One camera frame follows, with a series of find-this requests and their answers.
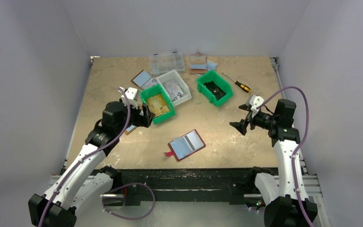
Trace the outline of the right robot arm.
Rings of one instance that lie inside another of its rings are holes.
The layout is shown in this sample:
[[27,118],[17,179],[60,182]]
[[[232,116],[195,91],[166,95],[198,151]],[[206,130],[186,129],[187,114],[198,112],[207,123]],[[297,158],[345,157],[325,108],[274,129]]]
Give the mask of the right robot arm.
[[267,227],[308,227],[318,215],[317,204],[311,202],[304,186],[299,154],[299,131],[293,127],[296,103],[279,99],[272,113],[260,106],[264,99],[253,95],[239,108],[248,111],[239,122],[230,122],[242,135],[247,129],[260,127],[268,131],[278,162],[278,178],[260,170],[246,180],[251,192],[260,192],[265,203],[264,224]]

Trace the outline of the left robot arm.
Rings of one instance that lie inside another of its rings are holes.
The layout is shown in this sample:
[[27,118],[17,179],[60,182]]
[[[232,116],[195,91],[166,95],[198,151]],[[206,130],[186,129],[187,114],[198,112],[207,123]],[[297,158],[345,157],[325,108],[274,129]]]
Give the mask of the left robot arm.
[[73,227],[88,199],[105,192],[126,194],[136,190],[140,183],[124,182],[121,172],[110,166],[101,168],[89,183],[85,181],[119,143],[128,127],[148,128],[154,116],[147,104],[133,106],[121,100],[109,102],[70,167],[43,195],[34,194],[28,201],[32,224],[36,227]]

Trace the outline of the red card holder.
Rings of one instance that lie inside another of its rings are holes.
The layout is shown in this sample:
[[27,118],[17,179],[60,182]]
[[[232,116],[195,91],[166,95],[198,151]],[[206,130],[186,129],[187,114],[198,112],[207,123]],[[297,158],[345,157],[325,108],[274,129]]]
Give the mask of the red card holder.
[[164,155],[166,157],[174,157],[176,159],[176,161],[179,162],[179,161],[181,161],[181,160],[183,160],[183,159],[185,159],[185,158],[187,158],[187,157],[193,155],[194,153],[196,153],[196,152],[203,149],[202,148],[200,150],[191,151],[191,149],[189,148],[189,146],[188,146],[188,144],[185,141],[183,136],[177,137],[177,138],[175,138],[174,140],[172,140],[171,142],[169,142],[167,144],[168,148],[169,148],[169,151],[164,152]]

